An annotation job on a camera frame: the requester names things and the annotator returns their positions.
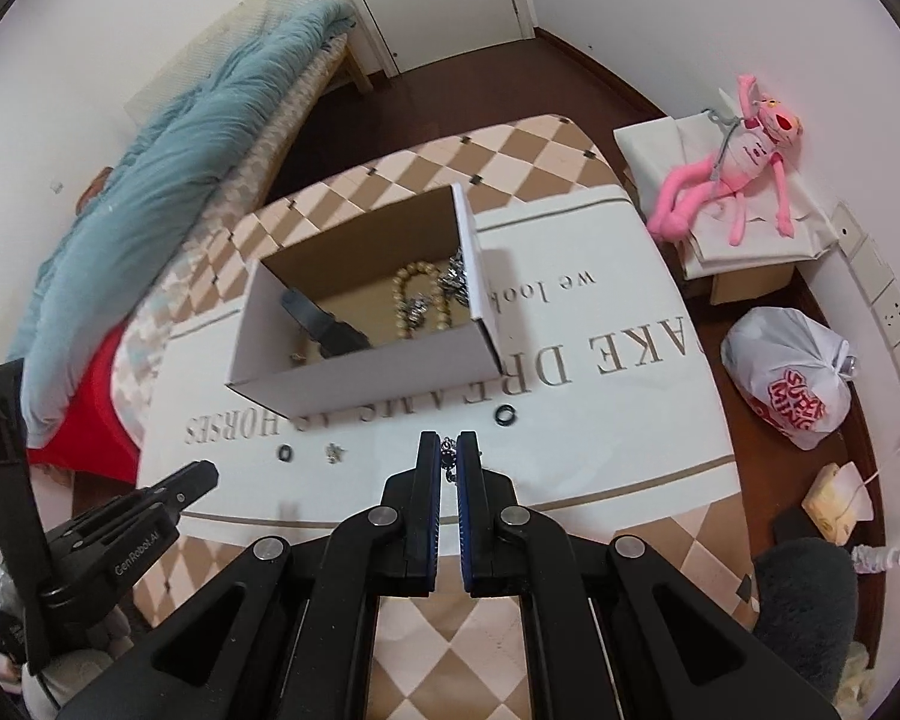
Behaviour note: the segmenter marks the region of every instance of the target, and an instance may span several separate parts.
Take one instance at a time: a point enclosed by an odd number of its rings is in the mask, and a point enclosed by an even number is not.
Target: metal screw
[[[370,510],[367,519],[371,525],[392,525],[396,522],[396,509],[389,506],[377,506]]]
[[[613,548],[620,557],[640,557],[647,551],[647,546],[636,536],[620,536]]]
[[[273,560],[275,557],[283,555],[283,541],[279,538],[268,536],[261,538],[253,546],[253,557],[257,560]]]
[[[508,506],[500,512],[504,525],[526,525],[530,522],[530,512],[522,506]]]

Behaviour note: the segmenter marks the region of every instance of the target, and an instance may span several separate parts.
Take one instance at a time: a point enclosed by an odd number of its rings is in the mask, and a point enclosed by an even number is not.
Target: plastic bag
[[[752,309],[720,353],[746,402],[800,449],[813,449],[850,410],[850,344],[797,309]]]
[[[874,693],[875,685],[874,671],[866,668],[868,665],[866,647],[859,641],[850,642],[844,673],[833,698],[833,706],[840,712],[841,720],[864,720],[866,717],[864,707]]]

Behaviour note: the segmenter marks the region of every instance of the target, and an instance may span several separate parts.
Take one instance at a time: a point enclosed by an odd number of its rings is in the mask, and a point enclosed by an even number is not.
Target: silver jewelry
[[[448,482],[456,482],[457,442],[450,439],[450,437],[440,442],[440,467],[443,469]]]
[[[447,263],[446,271],[437,279],[437,284],[443,290],[443,295],[449,300],[453,298],[461,306],[469,307],[470,296],[466,290],[466,271],[463,269],[463,250],[457,252]]]
[[[327,463],[335,464],[339,463],[343,459],[343,452],[346,452],[343,447],[335,445],[334,443],[329,443],[326,446],[327,453]]]
[[[407,327],[418,330],[427,319],[427,309],[433,304],[428,295],[414,295],[403,301],[403,314],[407,318]]]

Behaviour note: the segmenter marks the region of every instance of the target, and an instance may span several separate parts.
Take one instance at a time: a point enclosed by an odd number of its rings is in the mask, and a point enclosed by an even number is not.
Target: cardboard box on floor
[[[469,310],[453,326],[396,336],[394,274],[411,262],[444,263],[460,248]],[[407,293],[429,295],[425,276]],[[373,348],[323,360],[280,305],[290,287],[367,334]],[[247,285],[226,384],[286,418],[485,381],[502,373],[476,225],[460,185],[378,208],[260,260]],[[305,365],[295,364],[302,354]]]

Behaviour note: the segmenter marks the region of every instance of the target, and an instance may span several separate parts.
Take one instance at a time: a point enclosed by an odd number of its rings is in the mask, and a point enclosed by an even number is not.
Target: blue blanket
[[[53,437],[107,332],[146,294],[320,46],[352,25],[345,2],[311,2],[234,50],[140,131],[40,266],[10,346],[10,360],[26,358],[29,446]]]

